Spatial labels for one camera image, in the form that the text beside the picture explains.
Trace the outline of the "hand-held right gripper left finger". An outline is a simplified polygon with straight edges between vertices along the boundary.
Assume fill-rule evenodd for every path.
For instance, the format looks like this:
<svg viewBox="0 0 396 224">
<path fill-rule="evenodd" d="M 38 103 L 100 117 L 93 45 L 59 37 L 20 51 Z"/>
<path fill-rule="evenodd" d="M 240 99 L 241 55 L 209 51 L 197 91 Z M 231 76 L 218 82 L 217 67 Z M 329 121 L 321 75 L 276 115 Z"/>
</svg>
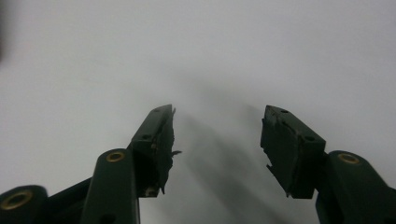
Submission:
<svg viewBox="0 0 396 224">
<path fill-rule="evenodd" d="M 171 105 L 152 109 L 131 140 L 139 198 L 157 197 L 160 191 L 164 192 L 173 158 L 179 154 L 172 149 L 175 112 Z"/>
</svg>

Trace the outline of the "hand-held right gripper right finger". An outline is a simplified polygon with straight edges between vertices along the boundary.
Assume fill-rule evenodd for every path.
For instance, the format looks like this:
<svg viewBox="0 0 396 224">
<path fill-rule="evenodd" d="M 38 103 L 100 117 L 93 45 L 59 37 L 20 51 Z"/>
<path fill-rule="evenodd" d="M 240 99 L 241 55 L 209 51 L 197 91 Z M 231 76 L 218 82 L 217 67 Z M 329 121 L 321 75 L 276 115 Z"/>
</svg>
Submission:
<svg viewBox="0 0 396 224">
<path fill-rule="evenodd" d="M 268 105 L 262 119 L 261 148 L 267 168 L 288 196 L 311 199 L 326 141 L 284 108 Z"/>
</svg>

